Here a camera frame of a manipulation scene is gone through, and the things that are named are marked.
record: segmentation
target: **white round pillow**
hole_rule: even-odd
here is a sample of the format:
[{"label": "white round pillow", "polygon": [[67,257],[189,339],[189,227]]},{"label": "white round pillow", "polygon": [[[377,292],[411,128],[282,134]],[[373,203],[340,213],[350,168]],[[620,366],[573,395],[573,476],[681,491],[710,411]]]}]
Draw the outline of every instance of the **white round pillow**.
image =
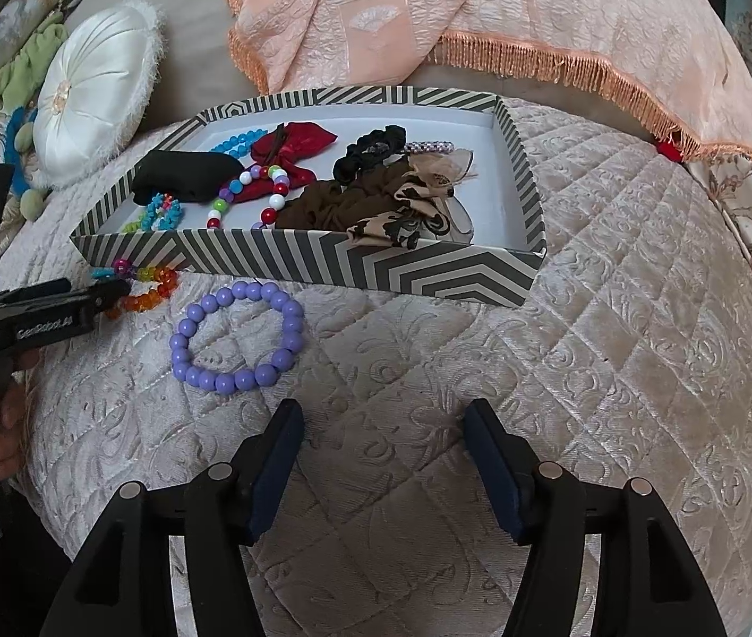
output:
[{"label": "white round pillow", "polygon": [[57,51],[39,93],[35,186],[69,186],[131,140],[162,53],[160,17],[128,0],[86,19]]}]

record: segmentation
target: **beige quilted fabric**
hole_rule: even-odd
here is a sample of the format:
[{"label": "beige quilted fabric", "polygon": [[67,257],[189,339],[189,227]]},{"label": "beige quilted fabric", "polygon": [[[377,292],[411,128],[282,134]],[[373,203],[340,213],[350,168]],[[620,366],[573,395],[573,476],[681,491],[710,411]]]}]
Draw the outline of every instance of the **beige quilted fabric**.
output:
[{"label": "beige quilted fabric", "polygon": [[[499,531],[459,438],[472,398],[584,480],[653,481],[695,549],[730,635],[752,619],[752,276],[700,186],[630,135],[515,101],[550,253],[524,307],[284,283],[310,340],[269,389],[208,395],[169,375],[188,302],[230,278],[186,274],[168,306],[101,321],[30,378],[25,493],[75,554],[120,483],[183,483],[228,459],[288,395],[306,442],[276,522],[245,552],[267,634],[499,634],[526,551]],[[69,233],[165,132],[56,193],[0,261],[0,289],[80,281]],[[203,323],[198,363],[253,364],[277,314]],[[598,545],[575,635],[587,634]],[[194,634],[183,554],[182,634]]]}]

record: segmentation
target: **finger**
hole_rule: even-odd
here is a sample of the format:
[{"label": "finger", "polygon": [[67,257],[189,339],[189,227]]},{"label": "finger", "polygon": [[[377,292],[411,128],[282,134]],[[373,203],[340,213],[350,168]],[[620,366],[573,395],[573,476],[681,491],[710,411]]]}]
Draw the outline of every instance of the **finger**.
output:
[{"label": "finger", "polygon": [[25,389],[15,380],[10,382],[7,392],[1,398],[1,425],[5,429],[12,429],[22,415],[25,414]]},{"label": "finger", "polygon": [[39,350],[28,350],[16,357],[14,371],[28,371],[39,363]]},{"label": "finger", "polygon": [[16,453],[7,459],[3,459],[0,462],[0,481],[10,478],[14,474],[18,474],[22,469],[22,452],[17,450]]},{"label": "finger", "polygon": [[0,462],[12,457],[19,449],[22,436],[22,425],[16,425],[9,431],[0,432]]}]

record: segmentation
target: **peach blanket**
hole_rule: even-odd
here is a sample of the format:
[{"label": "peach blanket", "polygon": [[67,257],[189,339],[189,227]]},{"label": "peach blanket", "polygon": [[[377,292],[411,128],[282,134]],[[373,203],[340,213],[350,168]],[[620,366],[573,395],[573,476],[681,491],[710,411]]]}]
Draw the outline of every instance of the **peach blanket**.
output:
[{"label": "peach blanket", "polygon": [[685,159],[752,158],[752,79],[707,0],[229,0],[262,92],[402,82],[424,60],[599,93]]}]

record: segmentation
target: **black scrunchie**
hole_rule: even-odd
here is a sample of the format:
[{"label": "black scrunchie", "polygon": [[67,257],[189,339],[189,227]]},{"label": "black scrunchie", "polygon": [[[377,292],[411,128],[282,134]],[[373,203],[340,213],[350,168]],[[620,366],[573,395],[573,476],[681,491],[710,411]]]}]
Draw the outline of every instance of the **black scrunchie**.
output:
[{"label": "black scrunchie", "polygon": [[335,181],[348,186],[358,173],[372,169],[392,155],[397,155],[406,146],[406,130],[401,126],[388,125],[384,130],[374,129],[346,147],[346,156],[335,162],[332,175]]}]

